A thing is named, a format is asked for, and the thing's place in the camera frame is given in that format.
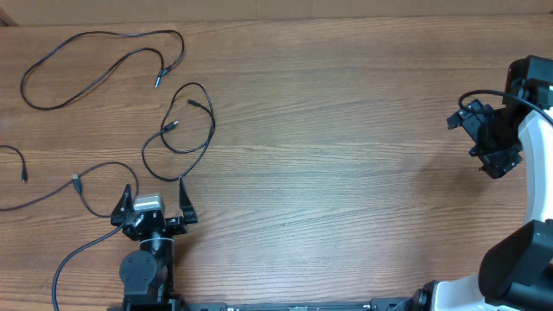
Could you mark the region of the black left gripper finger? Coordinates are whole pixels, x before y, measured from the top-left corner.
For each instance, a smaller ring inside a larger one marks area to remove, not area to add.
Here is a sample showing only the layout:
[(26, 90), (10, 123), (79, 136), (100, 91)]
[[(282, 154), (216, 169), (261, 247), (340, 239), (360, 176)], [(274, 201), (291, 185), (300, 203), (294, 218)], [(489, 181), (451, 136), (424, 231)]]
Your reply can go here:
[(132, 191), (130, 184), (124, 188), (123, 194), (111, 212), (110, 221), (112, 225), (122, 225), (132, 208)]
[(182, 177), (179, 179), (179, 208), (182, 210), (186, 224), (196, 224), (198, 222), (197, 213), (188, 197)]

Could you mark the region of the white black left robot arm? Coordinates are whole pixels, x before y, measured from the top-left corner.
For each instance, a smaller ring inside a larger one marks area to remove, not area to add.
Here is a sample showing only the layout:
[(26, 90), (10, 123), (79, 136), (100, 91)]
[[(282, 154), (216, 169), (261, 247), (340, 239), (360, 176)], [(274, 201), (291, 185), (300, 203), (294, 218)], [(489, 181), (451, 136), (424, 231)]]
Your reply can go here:
[(198, 222), (183, 181), (179, 181), (179, 208), (182, 215), (167, 218), (160, 194), (131, 197), (130, 186), (111, 213), (111, 224), (133, 241), (139, 249), (120, 264), (124, 284), (123, 310), (187, 310), (175, 293), (174, 237), (188, 232)]

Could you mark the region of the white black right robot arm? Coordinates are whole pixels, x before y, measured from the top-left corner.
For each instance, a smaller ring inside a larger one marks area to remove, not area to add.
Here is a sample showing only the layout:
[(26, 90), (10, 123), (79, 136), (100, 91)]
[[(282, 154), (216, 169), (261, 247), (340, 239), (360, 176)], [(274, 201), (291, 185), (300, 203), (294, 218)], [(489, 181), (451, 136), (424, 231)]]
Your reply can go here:
[(366, 310), (550, 310), (552, 308), (552, 61), (512, 62), (501, 91), (460, 95), (447, 126), (473, 141), (469, 155), (498, 180), (521, 168), (524, 217), (483, 256), (475, 273), (430, 281), (409, 298), (373, 299)]

